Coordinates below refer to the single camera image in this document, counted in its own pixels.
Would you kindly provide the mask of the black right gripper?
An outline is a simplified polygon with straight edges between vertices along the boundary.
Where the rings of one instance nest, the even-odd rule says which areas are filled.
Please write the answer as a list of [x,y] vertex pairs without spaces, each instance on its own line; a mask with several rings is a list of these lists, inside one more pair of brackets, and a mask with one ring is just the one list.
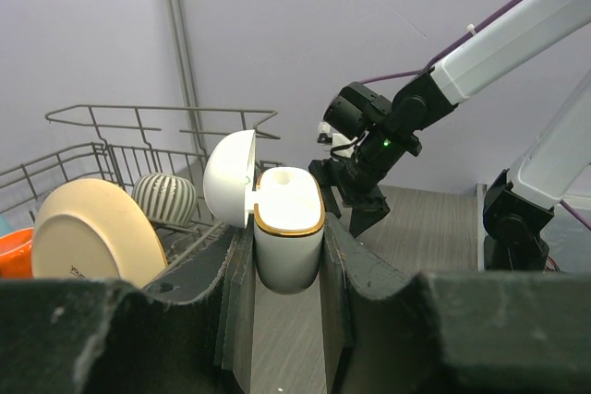
[[308,166],[320,186],[326,213],[342,218],[332,190],[334,187],[339,191],[343,205],[352,209],[348,231],[353,237],[358,237],[390,212],[378,186],[390,169],[390,155],[365,154],[354,154],[346,161],[333,158],[313,160]]

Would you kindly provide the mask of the white earbud charging case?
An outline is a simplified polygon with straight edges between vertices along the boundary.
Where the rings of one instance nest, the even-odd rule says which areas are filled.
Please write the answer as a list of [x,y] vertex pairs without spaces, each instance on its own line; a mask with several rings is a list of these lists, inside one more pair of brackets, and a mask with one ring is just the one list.
[[255,174],[256,133],[224,137],[203,176],[208,209],[236,228],[253,222],[259,278],[271,291],[292,295],[316,279],[326,211],[320,186],[308,171],[271,167]]

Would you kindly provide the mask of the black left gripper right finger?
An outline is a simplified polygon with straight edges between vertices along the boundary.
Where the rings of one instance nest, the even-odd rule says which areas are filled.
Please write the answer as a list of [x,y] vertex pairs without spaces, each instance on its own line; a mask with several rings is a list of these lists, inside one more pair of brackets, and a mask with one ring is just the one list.
[[330,393],[586,393],[590,279],[407,276],[328,215],[320,306]]

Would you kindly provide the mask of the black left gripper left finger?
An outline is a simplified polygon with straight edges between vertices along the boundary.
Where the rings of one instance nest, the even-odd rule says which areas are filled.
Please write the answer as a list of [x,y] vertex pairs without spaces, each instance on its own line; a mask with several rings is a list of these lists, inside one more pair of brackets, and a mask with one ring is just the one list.
[[219,238],[143,289],[118,280],[4,280],[5,393],[247,393],[254,235]]

